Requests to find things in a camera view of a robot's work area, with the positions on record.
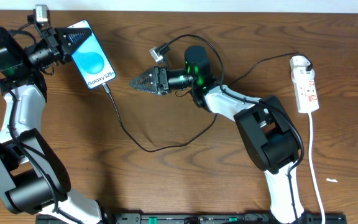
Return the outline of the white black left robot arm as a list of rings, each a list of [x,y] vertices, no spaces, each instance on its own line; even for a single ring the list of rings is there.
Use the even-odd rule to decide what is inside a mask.
[[[97,200],[71,187],[65,166],[40,133],[46,69],[69,62],[91,31],[36,29],[41,40],[22,48],[14,39],[22,29],[0,27],[0,89],[6,102],[0,131],[0,199],[14,214],[49,215],[65,223],[111,223]]]

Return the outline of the blue Galaxy smartphone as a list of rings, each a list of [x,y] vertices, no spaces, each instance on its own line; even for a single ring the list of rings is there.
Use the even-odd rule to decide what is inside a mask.
[[[74,28],[90,28],[91,35],[71,55],[86,86],[96,88],[110,80],[115,79],[116,73],[95,36],[88,21],[83,20],[68,26]]]

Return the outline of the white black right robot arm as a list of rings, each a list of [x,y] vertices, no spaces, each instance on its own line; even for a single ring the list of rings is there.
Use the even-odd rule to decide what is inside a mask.
[[[234,121],[251,161],[266,176],[274,219],[299,222],[305,210],[298,194],[296,168],[305,149],[278,98],[261,100],[221,84],[213,77],[206,49],[199,45],[185,50],[184,68],[162,67],[168,50],[167,46],[152,48],[150,54],[158,65],[133,79],[130,86],[156,95],[189,89],[197,107]]]

